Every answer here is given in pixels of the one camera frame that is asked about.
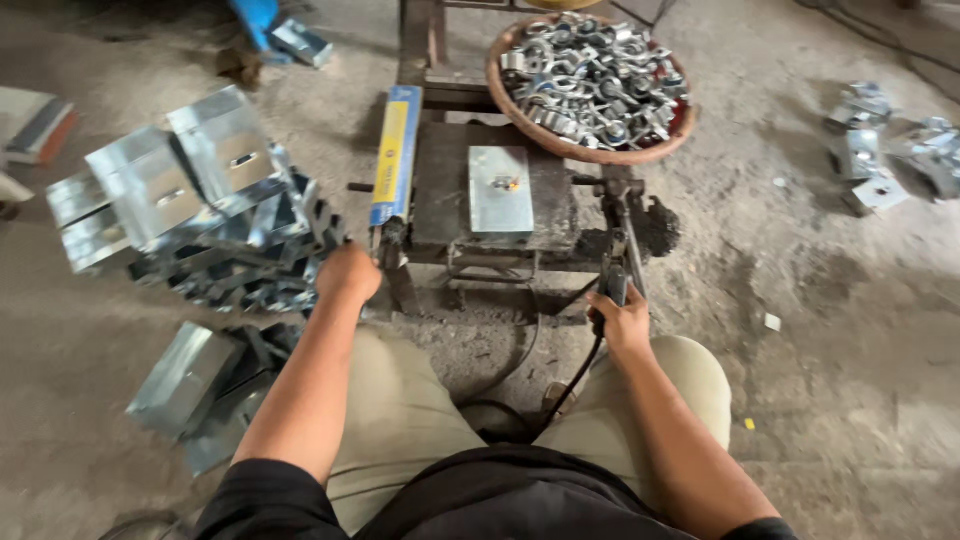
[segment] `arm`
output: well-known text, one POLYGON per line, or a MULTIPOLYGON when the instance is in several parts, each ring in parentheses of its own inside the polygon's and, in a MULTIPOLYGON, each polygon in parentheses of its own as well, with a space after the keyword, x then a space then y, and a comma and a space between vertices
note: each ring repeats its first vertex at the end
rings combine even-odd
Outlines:
POLYGON ((379 285, 380 272, 360 246, 349 243, 327 259, 317 277, 320 300, 233 464, 256 457, 284 461, 326 483, 344 434, 357 319, 379 285))
POLYGON ((588 299, 607 318, 607 343, 630 387, 667 515, 703 540, 718 540, 761 518, 779 518, 660 369, 650 346, 647 302, 636 288, 630 285, 624 307, 602 295, 588 299))

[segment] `white chip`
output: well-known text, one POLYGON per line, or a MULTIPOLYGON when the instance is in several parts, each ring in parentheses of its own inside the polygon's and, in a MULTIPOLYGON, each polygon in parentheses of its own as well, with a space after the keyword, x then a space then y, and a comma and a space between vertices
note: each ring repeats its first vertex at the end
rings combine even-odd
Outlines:
POLYGON ((770 313, 767 313, 767 316, 763 318, 763 326, 772 331, 780 331, 781 324, 782 321, 777 315, 771 315, 770 313))

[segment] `metal workbench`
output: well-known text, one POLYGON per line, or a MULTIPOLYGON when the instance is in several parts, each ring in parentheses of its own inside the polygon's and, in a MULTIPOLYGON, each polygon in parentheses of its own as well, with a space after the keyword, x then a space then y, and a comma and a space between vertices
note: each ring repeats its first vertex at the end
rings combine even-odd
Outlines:
MULTIPOLYGON (((495 0, 400 0, 400 62, 396 83, 421 86, 424 92, 414 168, 413 225, 402 247, 402 259, 446 265, 451 279, 479 282, 525 283, 538 270, 598 273, 607 245, 607 232, 583 231, 579 227, 573 199, 573 189, 577 187, 570 181, 570 173, 564 169, 562 158, 540 148, 513 125, 494 127, 476 121, 467 124, 444 122, 449 111, 500 113, 482 72, 465 75, 445 65, 448 9, 545 12, 518 7, 515 0, 506 3, 495 0), (470 146, 526 148, 536 220, 530 238, 505 245, 502 241, 490 242, 471 234, 468 200, 470 146), (496 269, 501 274, 464 272, 473 267, 496 269)), ((610 5, 604 1, 585 11, 609 15, 610 5)), ((624 172, 605 167, 604 176, 624 172)), ((391 270, 388 265, 386 274, 401 309, 408 314, 421 313, 409 272, 405 268, 391 270)), ((562 307, 564 302, 541 304, 562 307)))

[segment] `khaki pants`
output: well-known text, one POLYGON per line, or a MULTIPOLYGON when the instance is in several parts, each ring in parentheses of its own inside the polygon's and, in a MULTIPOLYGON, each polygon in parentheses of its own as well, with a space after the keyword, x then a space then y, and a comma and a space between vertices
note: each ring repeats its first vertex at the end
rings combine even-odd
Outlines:
MULTIPOLYGON (((658 337, 654 353, 710 433, 730 445, 731 391, 723 368, 699 343, 658 337)), ((627 386, 601 358, 577 403, 534 443, 600 465, 659 507, 627 386)), ((389 331, 364 327, 353 343, 347 424, 327 495, 340 525, 355 534, 428 466, 486 446, 450 401, 429 356, 389 331)))

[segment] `dusty floor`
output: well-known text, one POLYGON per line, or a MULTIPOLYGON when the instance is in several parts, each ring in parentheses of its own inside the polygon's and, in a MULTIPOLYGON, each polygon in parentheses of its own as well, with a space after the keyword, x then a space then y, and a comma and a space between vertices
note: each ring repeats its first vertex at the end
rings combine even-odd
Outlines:
MULTIPOLYGON (((57 93, 81 114, 49 168, 13 170, 37 192, 76 172, 85 154, 225 85, 212 59, 236 27, 217 4, 175 3, 179 18, 121 10, 92 19, 85 4, 16 4, 0 11, 0 85, 57 93), (146 39, 101 39, 128 33, 131 20, 146 39)), ((951 12, 904 17, 873 4, 909 43, 960 60, 951 12)), ((335 43, 333 59, 320 72, 268 69, 252 99, 268 133, 361 237, 368 200, 345 187, 373 176, 375 105, 396 75, 396 10, 374 0, 317 5, 319 17, 295 7, 335 43)), ((459 13, 451 45, 480 54, 509 18, 459 13)), ((789 0, 680 2, 659 35, 684 60, 703 114, 675 157, 637 170, 684 220, 680 249, 648 269, 658 332, 697 339, 720 358, 733 387, 732 454, 803 537, 955 538, 960 201, 934 205, 918 190, 882 217, 849 216, 820 117, 857 79, 878 81, 898 118, 960 121, 960 108, 891 53, 789 0), (782 332, 763 327, 765 312, 783 319, 782 332)), ((539 286, 578 279, 588 277, 546 276, 539 286)), ((203 504, 217 475, 193 481, 179 450, 123 412, 187 319, 223 326, 232 317, 121 277, 72 276, 42 197, 0 224, 0 537, 92 538, 138 509, 203 504)), ((531 327, 398 325, 434 354, 455 395, 532 339, 531 327)), ((582 327, 545 328, 498 397, 538 408, 589 341, 582 327)))

